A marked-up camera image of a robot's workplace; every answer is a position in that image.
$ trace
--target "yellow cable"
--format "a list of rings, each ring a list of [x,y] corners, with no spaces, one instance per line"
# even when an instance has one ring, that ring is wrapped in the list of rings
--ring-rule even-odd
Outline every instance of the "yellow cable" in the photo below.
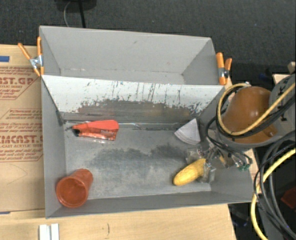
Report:
[[[296,148],[290,150],[287,152],[285,155],[283,155],[281,158],[279,158],[269,169],[264,173],[263,175],[263,182],[266,181],[266,179],[269,177],[269,175],[278,167],[280,166],[285,160],[290,158],[292,155],[296,153]],[[260,183],[257,184],[256,186],[257,193],[260,190]],[[250,217],[252,221],[252,225],[254,230],[256,231],[257,235],[260,237],[262,240],[268,240],[268,238],[263,234],[263,232],[260,230],[257,220],[256,220],[256,201],[257,201],[257,196],[256,194],[253,194],[252,196],[252,201],[251,201],[251,208],[250,208]]]
[[[269,113],[295,88],[296,83],[294,82],[271,106],[270,108],[268,108],[266,110],[266,112],[264,114],[262,114],[261,117],[259,117],[252,125],[248,126],[246,129],[241,130],[241,131],[236,131],[233,132],[231,130],[229,130],[223,123],[222,120],[222,116],[221,116],[221,107],[222,107],[222,103],[223,103],[223,99],[226,96],[227,92],[230,91],[232,88],[238,87],[238,86],[246,86],[249,87],[249,84],[245,84],[245,83],[237,83],[235,85],[232,85],[231,87],[229,87],[221,96],[219,102],[218,102],[218,108],[217,108],[217,115],[218,115],[218,122],[221,126],[221,128],[228,134],[233,135],[233,136],[239,136],[239,135],[243,135],[247,132],[249,132],[250,130],[252,130],[253,128],[255,128],[257,125],[259,125],[268,115]]]

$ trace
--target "white object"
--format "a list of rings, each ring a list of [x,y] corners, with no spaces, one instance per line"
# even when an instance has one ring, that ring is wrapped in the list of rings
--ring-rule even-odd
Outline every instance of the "white object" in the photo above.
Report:
[[[39,240],[59,240],[59,224],[39,225]]]
[[[196,118],[180,127],[174,134],[187,144],[196,145],[201,141]]]

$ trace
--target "gray box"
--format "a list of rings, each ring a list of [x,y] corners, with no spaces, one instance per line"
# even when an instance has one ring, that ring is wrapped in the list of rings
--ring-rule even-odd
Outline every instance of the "gray box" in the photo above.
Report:
[[[215,181],[174,186],[186,150],[174,132],[206,124],[224,88],[210,38],[40,27],[46,218],[250,202],[249,172],[215,164]],[[71,126],[115,119],[115,141],[76,137]],[[63,207],[58,181],[94,177],[87,202]]]

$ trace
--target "black carpet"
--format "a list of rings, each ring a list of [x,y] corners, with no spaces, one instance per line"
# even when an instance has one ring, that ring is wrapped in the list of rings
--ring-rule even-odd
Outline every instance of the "black carpet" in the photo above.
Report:
[[[40,25],[66,26],[67,0],[0,0],[0,44],[36,45]],[[232,57],[233,84],[267,89],[271,75],[296,61],[296,0],[85,0],[89,29],[212,38],[216,52]],[[70,27],[82,27],[78,3],[66,7]],[[258,239],[237,227],[238,239]]]

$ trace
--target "plastic cup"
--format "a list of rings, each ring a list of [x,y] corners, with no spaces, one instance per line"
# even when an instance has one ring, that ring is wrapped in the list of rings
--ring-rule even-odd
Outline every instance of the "plastic cup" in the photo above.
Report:
[[[82,206],[88,199],[93,181],[93,174],[87,169],[78,169],[71,175],[62,178],[56,186],[59,202],[68,208]]]

